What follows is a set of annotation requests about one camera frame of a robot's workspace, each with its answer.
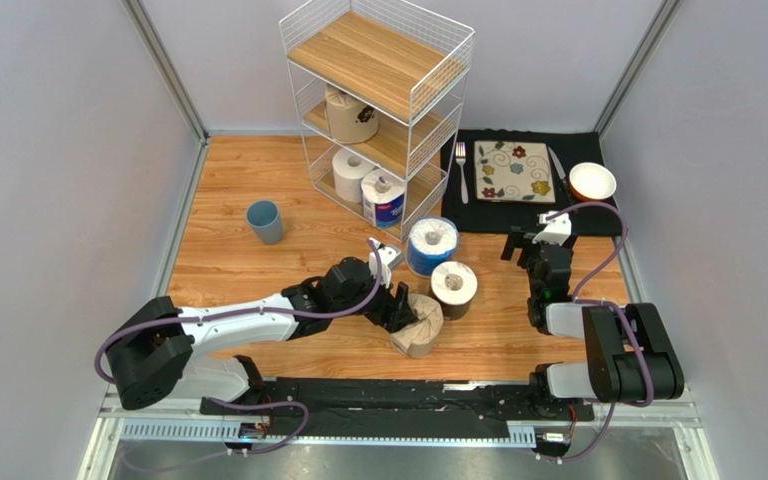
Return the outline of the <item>white roll blue label wrapper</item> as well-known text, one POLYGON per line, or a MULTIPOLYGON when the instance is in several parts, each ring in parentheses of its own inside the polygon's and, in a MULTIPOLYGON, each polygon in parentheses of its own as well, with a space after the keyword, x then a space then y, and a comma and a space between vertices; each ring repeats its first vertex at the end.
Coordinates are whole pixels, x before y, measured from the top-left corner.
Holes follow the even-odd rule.
POLYGON ((405 181, 383 169, 374 169, 361 181, 364 218, 377 228, 389 228, 402 220, 405 181))

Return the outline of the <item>brown paper roll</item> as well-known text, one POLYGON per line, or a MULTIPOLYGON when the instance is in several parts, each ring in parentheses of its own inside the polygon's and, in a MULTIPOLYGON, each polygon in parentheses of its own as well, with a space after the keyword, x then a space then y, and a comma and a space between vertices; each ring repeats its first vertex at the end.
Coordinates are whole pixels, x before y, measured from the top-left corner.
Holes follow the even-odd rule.
POLYGON ((331 136, 344 144, 365 142, 379 129, 374 107, 331 84, 325 90, 325 117, 331 136))
POLYGON ((393 348, 409 358, 428 356, 444 323, 441 304, 423 294, 410 294, 408 305, 417 320, 390 335, 393 348))

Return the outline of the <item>white roll dark brown wrapper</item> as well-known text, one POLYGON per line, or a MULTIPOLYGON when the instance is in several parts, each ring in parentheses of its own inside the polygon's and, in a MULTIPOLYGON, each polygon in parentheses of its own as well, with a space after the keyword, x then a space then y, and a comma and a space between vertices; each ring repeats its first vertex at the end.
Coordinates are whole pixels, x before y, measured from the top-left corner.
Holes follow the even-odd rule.
POLYGON ((431 274, 431 296, 438 301, 445 320, 464 317, 478 290, 478 279, 464 263, 447 261, 438 265, 431 274))

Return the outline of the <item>blue paper towel roll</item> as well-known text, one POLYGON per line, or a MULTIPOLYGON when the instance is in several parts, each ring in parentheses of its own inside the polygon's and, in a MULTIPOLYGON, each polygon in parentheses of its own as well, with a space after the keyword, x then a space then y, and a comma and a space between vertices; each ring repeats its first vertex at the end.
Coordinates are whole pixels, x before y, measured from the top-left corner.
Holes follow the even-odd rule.
POLYGON ((452 221, 443 217, 420 219, 408 236, 407 265, 418 276, 429 277, 438 265, 454 256, 459 243, 459 232, 452 221))

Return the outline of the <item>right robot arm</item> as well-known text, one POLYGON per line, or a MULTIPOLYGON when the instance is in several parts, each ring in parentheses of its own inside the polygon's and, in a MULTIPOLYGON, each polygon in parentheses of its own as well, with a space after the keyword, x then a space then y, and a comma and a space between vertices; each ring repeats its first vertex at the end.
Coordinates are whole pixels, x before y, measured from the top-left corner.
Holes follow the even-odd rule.
POLYGON ((681 397, 684 372, 655 305, 573 299, 575 241, 549 242, 514 227, 501 254, 527 272, 531 326, 585 345, 585 360, 542 364, 531 380, 554 399, 634 405, 681 397))

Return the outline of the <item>plain white paper towel roll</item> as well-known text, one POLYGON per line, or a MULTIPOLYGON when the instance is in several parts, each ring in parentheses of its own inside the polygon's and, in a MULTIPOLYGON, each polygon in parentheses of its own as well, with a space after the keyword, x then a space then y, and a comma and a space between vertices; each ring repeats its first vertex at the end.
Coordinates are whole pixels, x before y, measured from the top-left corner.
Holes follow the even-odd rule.
POLYGON ((375 165, 346 148, 340 148, 332 158, 332 173, 336 194, 350 203, 363 200, 362 181, 375 165))

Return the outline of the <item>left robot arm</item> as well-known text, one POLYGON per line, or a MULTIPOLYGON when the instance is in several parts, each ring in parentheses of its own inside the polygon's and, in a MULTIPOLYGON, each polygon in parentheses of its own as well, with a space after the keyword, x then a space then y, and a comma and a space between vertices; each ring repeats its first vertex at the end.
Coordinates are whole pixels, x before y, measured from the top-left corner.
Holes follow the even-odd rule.
POLYGON ((355 315, 391 334, 418 320, 407 285, 391 285, 389 266, 376 253, 367 261, 346 257, 322 276, 252 302, 195 308, 153 298, 101 344, 94 368, 115 386, 126 410, 175 397, 229 394, 236 400, 250 388, 253 372, 241 362, 212 364, 206 356, 312 336, 355 315))

